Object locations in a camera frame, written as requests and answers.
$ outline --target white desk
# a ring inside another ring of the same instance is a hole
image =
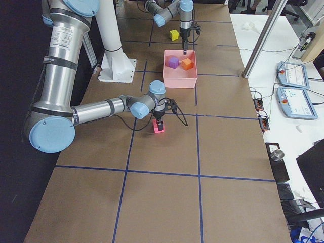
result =
[[[262,28],[268,16],[263,15],[240,15],[231,14],[231,19],[238,42],[241,49],[241,57],[244,66],[252,53]],[[289,22],[284,16],[278,19],[278,22],[270,34],[263,50],[281,51],[291,49],[298,44],[299,40],[291,28]],[[272,87],[276,80],[276,67],[278,62],[285,61],[292,50],[284,52],[262,52],[257,64],[249,77],[250,87],[254,87],[263,96],[271,95]],[[290,59],[293,63],[302,63],[300,60]],[[321,78],[312,63],[306,64],[309,78]],[[310,89],[319,93],[324,93],[324,82],[310,80]],[[299,195],[314,201],[309,187],[302,176],[297,165],[296,158],[313,146],[313,142],[324,138],[324,105],[315,106],[318,114],[317,120],[301,120],[286,118],[283,114],[276,95],[273,95],[270,105],[270,98],[263,100],[265,111],[270,116],[270,131],[265,132],[263,138],[265,142],[278,143],[285,153],[285,165],[290,178],[289,184],[294,197],[300,199]],[[308,92],[312,103],[324,102],[324,97]],[[296,129],[301,125],[302,132]]]

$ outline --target table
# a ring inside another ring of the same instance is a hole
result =
[[[165,49],[180,49],[135,1],[118,15],[123,50],[137,58],[131,84],[91,79],[83,103],[121,94],[140,96],[162,79]],[[30,228],[28,242],[290,242],[288,229],[228,7],[195,4],[203,30],[195,89],[167,89],[186,113],[166,131],[128,130],[117,117],[76,127]],[[132,126],[135,120],[122,114]]]
[[[261,33],[261,30],[268,16],[261,15],[236,15],[231,14],[235,35],[240,48],[241,57],[246,65],[254,45]],[[282,51],[291,49],[298,44],[299,40],[284,16],[280,16],[274,30],[267,40],[264,49],[268,51]],[[263,96],[269,96],[276,80],[276,67],[278,62],[285,61],[292,50],[283,52],[263,51],[255,65],[250,77],[250,87],[255,88]],[[300,60],[289,59],[293,63],[302,63]],[[309,78],[321,79],[312,63],[306,64]],[[310,89],[319,93],[324,93],[324,82],[310,80]],[[313,103],[323,102],[323,96],[308,92]],[[265,132],[263,138],[265,142],[279,143],[285,153],[284,161],[290,177],[290,187],[294,197],[307,198],[314,201],[309,187],[305,182],[296,158],[313,146],[313,142],[324,138],[324,106],[315,106],[318,114],[317,120],[302,120],[286,118],[277,102],[276,96],[264,99],[264,108],[270,115],[270,131]]]

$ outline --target robotic arm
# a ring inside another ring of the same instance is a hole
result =
[[[145,9],[154,16],[154,21],[158,27],[164,26],[173,17],[180,15],[180,36],[182,38],[183,54],[187,54],[188,50],[188,38],[190,32],[195,30],[197,35],[200,35],[200,26],[197,23],[193,23],[192,0],[173,0],[172,3],[166,8],[162,8],[156,0],[146,0]]]
[[[25,134],[31,145],[42,152],[55,153],[68,147],[74,140],[74,126],[124,111],[130,111],[138,119],[152,112],[158,121],[159,130],[162,130],[161,117],[165,110],[169,110],[165,86],[158,80],[150,84],[149,91],[142,97],[122,95],[70,107],[83,36],[90,29],[92,16],[99,10],[98,0],[84,1],[83,7],[82,3],[79,0],[43,1],[43,9],[47,9],[43,12],[43,20],[46,25],[53,27],[52,37],[48,55],[44,57],[46,72],[42,96],[32,105],[30,117],[25,124]],[[111,28],[113,33],[109,36],[117,35],[117,41],[113,43],[103,39],[108,71],[113,73],[112,78],[117,81],[125,75],[125,70],[129,78],[128,72],[133,70],[133,73],[134,66],[127,63],[129,60],[123,53],[116,21],[113,20],[112,24],[108,25],[107,21],[102,19],[112,17],[106,13],[107,8],[108,12],[113,11],[115,17],[112,0],[101,0],[100,8],[102,7],[104,12],[98,13],[100,21],[97,19],[98,23],[102,24],[102,27],[98,25],[100,33],[103,32],[106,36],[107,29]]]

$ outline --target cube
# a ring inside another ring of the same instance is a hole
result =
[[[181,66],[184,70],[189,70],[191,68],[193,68],[194,63],[192,62],[192,60],[190,58],[186,58],[184,60],[182,60]]]
[[[170,60],[168,61],[168,66],[173,69],[176,69],[178,65],[179,65],[179,59],[176,57],[171,57]]]
[[[172,41],[176,41],[177,39],[179,39],[179,32],[177,30],[170,30],[169,32],[169,37]]]

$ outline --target metal cylinder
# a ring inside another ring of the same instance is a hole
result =
[[[124,111],[125,106],[120,98],[72,107],[74,125],[109,117]]]
[[[278,162],[284,158],[285,154],[280,149],[276,149],[274,152],[270,154],[270,157],[273,161]]]
[[[157,14],[163,9],[155,0],[147,0],[144,7],[145,10],[149,11],[152,15]]]
[[[267,22],[265,23],[263,30],[260,34],[260,37],[252,51],[251,57],[248,60],[248,63],[243,71],[242,76],[244,78],[248,78],[253,70],[254,65],[256,64],[261,51],[263,49],[263,46],[265,42],[267,41],[272,29],[274,28],[281,12],[283,11],[287,0],[276,0],[272,12],[270,16],[268,17]]]
[[[90,23],[65,9],[52,8],[50,17],[54,27],[48,56],[60,59],[62,64],[47,64],[42,97],[34,107],[72,113],[70,100],[76,68],[67,64],[77,66],[83,35],[89,31]]]

